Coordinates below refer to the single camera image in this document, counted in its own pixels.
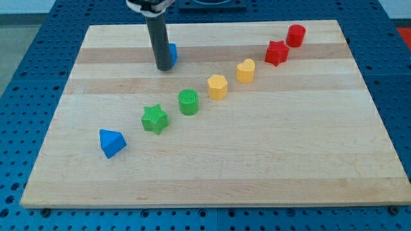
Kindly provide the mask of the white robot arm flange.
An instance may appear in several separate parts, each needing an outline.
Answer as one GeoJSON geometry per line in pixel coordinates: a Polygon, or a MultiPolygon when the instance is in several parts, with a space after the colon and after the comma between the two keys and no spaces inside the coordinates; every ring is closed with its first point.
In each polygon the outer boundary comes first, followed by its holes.
{"type": "Polygon", "coordinates": [[[175,0],[126,0],[127,6],[145,17],[157,17],[163,14],[175,0]]]}

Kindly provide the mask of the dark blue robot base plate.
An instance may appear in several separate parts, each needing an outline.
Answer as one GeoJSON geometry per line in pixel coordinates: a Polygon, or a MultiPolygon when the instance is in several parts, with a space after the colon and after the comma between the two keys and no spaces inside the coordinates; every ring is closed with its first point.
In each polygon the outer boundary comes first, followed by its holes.
{"type": "Polygon", "coordinates": [[[178,9],[182,12],[202,10],[246,10],[246,0],[176,0],[178,9]]]}

